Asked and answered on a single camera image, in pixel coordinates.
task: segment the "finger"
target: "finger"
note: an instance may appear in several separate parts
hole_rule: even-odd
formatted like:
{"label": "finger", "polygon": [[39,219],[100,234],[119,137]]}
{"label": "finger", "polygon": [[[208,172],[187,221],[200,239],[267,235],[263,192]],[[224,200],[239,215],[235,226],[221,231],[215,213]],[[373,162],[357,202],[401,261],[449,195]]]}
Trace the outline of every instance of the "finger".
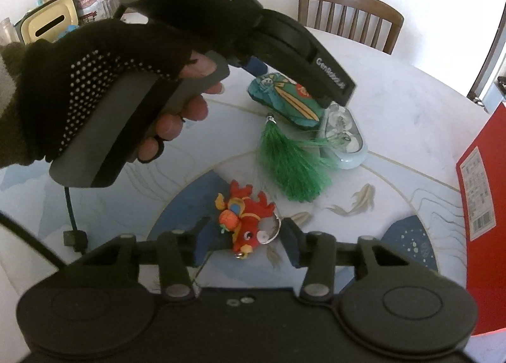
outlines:
{"label": "finger", "polygon": [[214,86],[211,86],[206,90],[208,95],[221,95],[225,91],[225,87],[222,83],[216,83]]}
{"label": "finger", "polygon": [[192,51],[190,61],[187,65],[185,65],[185,67],[183,67],[183,70],[179,73],[179,77],[181,79],[199,79],[201,77],[209,76],[216,70],[217,67],[217,64],[207,56],[196,51]]}
{"label": "finger", "polygon": [[181,112],[181,116],[183,118],[196,121],[204,120],[207,118],[208,114],[209,110],[207,108],[207,103],[201,95],[190,99],[184,110]]}
{"label": "finger", "polygon": [[154,138],[147,138],[141,143],[137,157],[140,161],[150,161],[158,153],[158,142]]}
{"label": "finger", "polygon": [[173,140],[179,136],[183,129],[183,121],[179,116],[163,114],[155,125],[156,134],[165,140]]}

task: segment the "white table surface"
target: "white table surface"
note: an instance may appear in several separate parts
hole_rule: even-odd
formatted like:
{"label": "white table surface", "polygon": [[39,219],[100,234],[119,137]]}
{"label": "white table surface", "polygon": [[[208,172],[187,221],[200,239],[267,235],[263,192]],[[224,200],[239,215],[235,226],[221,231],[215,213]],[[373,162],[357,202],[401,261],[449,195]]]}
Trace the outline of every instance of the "white table surface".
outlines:
{"label": "white table surface", "polygon": [[[160,214],[193,180],[214,170],[226,181],[252,183],[275,196],[283,216],[310,212],[305,231],[322,230],[339,241],[358,236],[381,237],[397,220],[417,214],[431,239],[439,271],[466,283],[464,218],[455,164],[486,123],[488,115],[468,99],[413,66],[365,45],[311,30],[357,83],[350,109],[370,153],[361,167],[334,176],[334,184],[311,203],[295,204],[261,179],[255,150],[267,109],[246,93],[252,76],[233,69],[224,81],[226,91],[207,96],[205,123],[186,123],[157,161],[129,163],[107,189],[72,190],[77,222],[96,247],[121,233],[146,239]],[[63,188],[47,174],[47,163],[0,171],[0,209],[37,234],[63,258],[76,255],[62,245],[69,229]],[[349,208],[352,194],[366,183],[376,189],[374,209],[340,217],[330,205]],[[191,225],[168,226],[188,229]],[[293,286],[300,288],[303,270],[293,269],[275,244],[283,262],[273,268],[265,248],[245,261],[229,252],[213,253],[192,272],[200,286]],[[51,266],[0,231],[0,316],[16,327],[19,294],[52,272]],[[156,286],[156,270],[146,268],[143,282]],[[12,356],[26,351],[17,329],[0,329],[0,351],[15,347]],[[480,361],[485,355],[475,351]]]}

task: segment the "round black pad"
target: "round black pad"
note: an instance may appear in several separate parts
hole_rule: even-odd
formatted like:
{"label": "round black pad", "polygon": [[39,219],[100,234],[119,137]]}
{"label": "round black pad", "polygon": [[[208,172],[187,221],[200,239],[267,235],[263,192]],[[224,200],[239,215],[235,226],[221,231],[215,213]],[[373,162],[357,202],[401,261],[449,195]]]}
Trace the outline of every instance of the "round black pad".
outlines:
{"label": "round black pad", "polygon": [[108,354],[149,326],[154,302],[140,284],[130,288],[33,287],[17,307],[19,327],[31,349],[92,357]]}
{"label": "round black pad", "polygon": [[431,287],[376,282],[372,287],[365,280],[343,292],[337,312],[362,341],[389,354],[430,356],[450,352],[474,329],[476,305],[453,282],[438,279],[436,283],[440,284]]}

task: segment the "teal pouch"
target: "teal pouch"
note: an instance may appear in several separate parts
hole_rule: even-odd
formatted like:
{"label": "teal pouch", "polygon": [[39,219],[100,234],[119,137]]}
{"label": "teal pouch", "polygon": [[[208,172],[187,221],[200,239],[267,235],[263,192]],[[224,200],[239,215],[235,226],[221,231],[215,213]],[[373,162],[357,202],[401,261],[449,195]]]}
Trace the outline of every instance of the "teal pouch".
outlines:
{"label": "teal pouch", "polygon": [[267,73],[256,78],[248,87],[251,98],[270,107],[299,129],[318,129],[325,110],[305,87],[292,83],[281,73]]}

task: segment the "metal screw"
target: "metal screw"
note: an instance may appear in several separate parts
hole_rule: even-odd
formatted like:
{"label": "metal screw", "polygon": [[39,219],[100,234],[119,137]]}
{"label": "metal screw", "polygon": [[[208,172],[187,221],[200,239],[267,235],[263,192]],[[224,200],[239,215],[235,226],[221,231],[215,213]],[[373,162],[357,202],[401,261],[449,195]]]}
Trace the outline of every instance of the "metal screw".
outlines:
{"label": "metal screw", "polygon": [[227,306],[231,306],[231,307],[237,307],[237,306],[240,306],[241,305],[241,302],[237,299],[228,299],[227,300]]}
{"label": "metal screw", "polygon": [[191,289],[181,283],[170,285],[165,289],[165,294],[169,297],[186,297],[190,294]]}
{"label": "metal screw", "polygon": [[305,286],[304,291],[312,297],[323,297],[329,294],[330,289],[321,283],[312,283]]}
{"label": "metal screw", "polygon": [[241,297],[241,303],[243,304],[252,304],[255,302],[255,298],[251,296]]}

